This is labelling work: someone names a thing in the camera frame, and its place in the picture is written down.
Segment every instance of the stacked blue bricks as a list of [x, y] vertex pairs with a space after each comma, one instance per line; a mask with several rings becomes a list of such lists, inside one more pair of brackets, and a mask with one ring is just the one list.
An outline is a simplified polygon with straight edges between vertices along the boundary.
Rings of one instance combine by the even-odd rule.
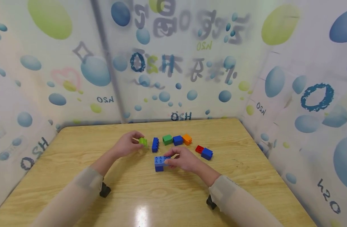
[[181, 136], [174, 136], [173, 137], [173, 145], [178, 146], [178, 145], [181, 145], [183, 142], [184, 142], [184, 140]]
[[153, 153], [156, 153], [158, 151], [158, 144], [159, 144], [158, 138], [154, 137], [153, 142], [152, 142], [152, 152]]
[[164, 157], [164, 156], [157, 156], [157, 157], [155, 157], [155, 170], [156, 170], [156, 172], [161, 172], [161, 171], [163, 171], [163, 167], [164, 167], [164, 166], [167, 166], [167, 165], [164, 163], [164, 161], [165, 161], [166, 159], [169, 159], [169, 158], [171, 158], [171, 157]]

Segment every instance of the lego brick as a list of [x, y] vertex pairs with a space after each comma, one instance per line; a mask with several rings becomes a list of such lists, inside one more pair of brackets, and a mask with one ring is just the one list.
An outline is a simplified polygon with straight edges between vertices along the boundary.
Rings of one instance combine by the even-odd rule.
[[199, 154], [201, 154], [203, 150], [204, 150], [204, 148], [203, 148], [202, 146], [200, 146], [200, 145], [198, 145], [198, 146], [196, 147], [196, 149], [195, 149], [195, 151], [196, 151], [197, 153], [199, 153]]
[[181, 145], [183, 143], [183, 138], [181, 136], [174, 136], [173, 137], [173, 144], [175, 146]]

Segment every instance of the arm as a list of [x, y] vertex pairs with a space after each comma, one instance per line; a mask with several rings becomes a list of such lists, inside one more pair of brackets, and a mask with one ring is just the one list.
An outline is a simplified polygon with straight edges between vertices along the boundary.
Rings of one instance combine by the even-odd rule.
[[124, 134], [118, 142], [76, 176], [38, 215], [31, 225], [73, 226], [95, 201], [102, 187], [103, 177], [120, 157], [143, 147], [133, 138], [144, 137], [137, 131]]
[[252, 195], [235, 184], [231, 179], [199, 160], [185, 147], [173, 147], [164, 156], [173, 156], [165, 160], [171, 168], [180, 167], [193, 172], [209, 187], [212, 201], [220, 211], [231, 217], [239, 226], [262, 227], [282, 226], [281, 223]]

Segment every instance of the left hand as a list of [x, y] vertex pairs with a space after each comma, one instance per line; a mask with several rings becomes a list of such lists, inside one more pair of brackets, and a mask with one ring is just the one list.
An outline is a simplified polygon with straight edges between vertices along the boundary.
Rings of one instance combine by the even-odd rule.
[[139, 144], [134, 138], [139, 139], [144, 137], [139, 131], [130, 131], [124, 134], [116, 144], [109, 150], [114, 153], [116, 158], [121, 158], [129, 155], [133, 151], [137, 151], [143, 148], [143, 144]]

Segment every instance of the right hand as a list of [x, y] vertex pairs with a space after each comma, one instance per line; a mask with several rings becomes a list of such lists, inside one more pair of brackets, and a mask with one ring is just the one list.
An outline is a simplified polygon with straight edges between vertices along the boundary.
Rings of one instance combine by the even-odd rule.
[[175, 154], [178, 154], [175, 158], [165, 160], [165, 164], [169, 165], [172, 169], [178, 166], [187, 172], [196, 173], [200, 169], [200, 165], [204, 164], [185, 147], [172, 147], [164, 156], [171, 157]]

